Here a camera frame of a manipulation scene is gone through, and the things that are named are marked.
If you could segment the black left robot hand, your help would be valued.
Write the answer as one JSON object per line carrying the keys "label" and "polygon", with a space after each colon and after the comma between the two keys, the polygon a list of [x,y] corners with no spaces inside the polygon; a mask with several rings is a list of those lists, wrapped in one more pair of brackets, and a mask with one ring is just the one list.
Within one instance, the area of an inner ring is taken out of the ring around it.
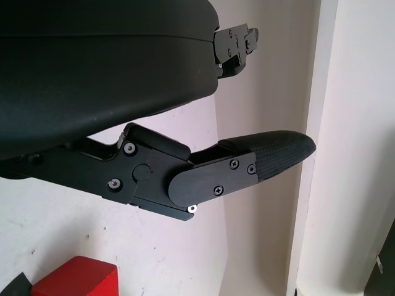
{"label": "black left robot hand", "polygon": [[135,123],[213,94],[259,32],[209,1],[2,1],[1,176],[36,178],[182,221],[316,149],[295,131],[189,147]]}

